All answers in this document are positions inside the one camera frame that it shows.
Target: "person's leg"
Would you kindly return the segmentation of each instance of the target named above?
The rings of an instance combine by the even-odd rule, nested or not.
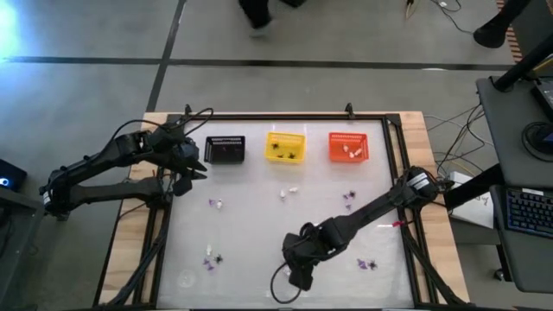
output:
[[[238,2],[254,29],[261,29],[270,23],[269,0],[238,0]]]

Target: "caster wheel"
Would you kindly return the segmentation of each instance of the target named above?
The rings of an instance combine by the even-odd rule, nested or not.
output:
[[[493,278],[504,282],[505,281],[505,275],[503,274],[503,269],[497,269],[493,272]]]

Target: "black basket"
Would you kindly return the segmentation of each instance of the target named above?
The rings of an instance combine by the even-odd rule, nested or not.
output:
[[[212,164],[242,163],[245,158],[245,136],[209,136],[206,138],[204,162]]]

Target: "keyboard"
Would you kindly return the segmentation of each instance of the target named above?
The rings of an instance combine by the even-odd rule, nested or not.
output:
[[[507,227],[553,238],[553,198],[507,190]]]

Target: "electronic device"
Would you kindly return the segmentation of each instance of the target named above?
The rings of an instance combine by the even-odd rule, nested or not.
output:
[[[511,230],[553,238],[553,198],[508,189],[505,222]]]
[[[553,122],[553,82],[540,81],[531,90],[532,95],[542,106],[543,112]]]
[[[17,192],[26,177],[27,172],[0,159],[0,187]]]

